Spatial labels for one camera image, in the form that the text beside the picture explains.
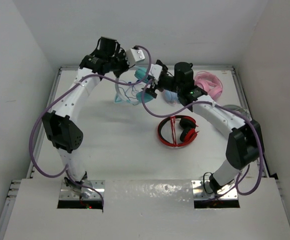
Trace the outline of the teal cat-ear headphones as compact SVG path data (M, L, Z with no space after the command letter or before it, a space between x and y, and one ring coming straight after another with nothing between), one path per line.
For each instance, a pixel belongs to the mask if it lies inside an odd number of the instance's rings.
M145 84L149 81L149 78L147 77L146 80L139 83L140 80L145 76L146 73L145 67L137 67L136 71L134 73L134 76L137 78L136 85L129 85L128 87L124 88L120 86L119 84L115 84L115 91L116 95L114 98L114 103L127 103L132 104L134 106L142 103L142 91L145 87Z

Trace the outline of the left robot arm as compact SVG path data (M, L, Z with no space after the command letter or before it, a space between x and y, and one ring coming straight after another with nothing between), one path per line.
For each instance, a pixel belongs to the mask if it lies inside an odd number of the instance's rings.
M57 149L66 171L76 182L86 174L78 154L83 141L83 132L77 123L79 113L106 73L122 74L128 69L125 50L118 41L101 37L96 49L81 61L70 92L55 100L52 111L42 117L47 139Z

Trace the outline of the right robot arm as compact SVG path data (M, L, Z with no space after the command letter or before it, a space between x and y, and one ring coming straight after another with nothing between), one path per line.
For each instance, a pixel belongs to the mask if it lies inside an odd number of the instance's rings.
M179 62L174 66L174 74L169 75L161 61L150 64L143 77L146 81L144 91L154 98L156 90L176 93L184 109L203 117L228 140L225 161L209 177L209 189L216 194L223 186L238 180L241 170L250 163L263 160L262 131L256 120L218 105L216 97L207 89L210 81L202 83L198 80L192 66L188 62Z

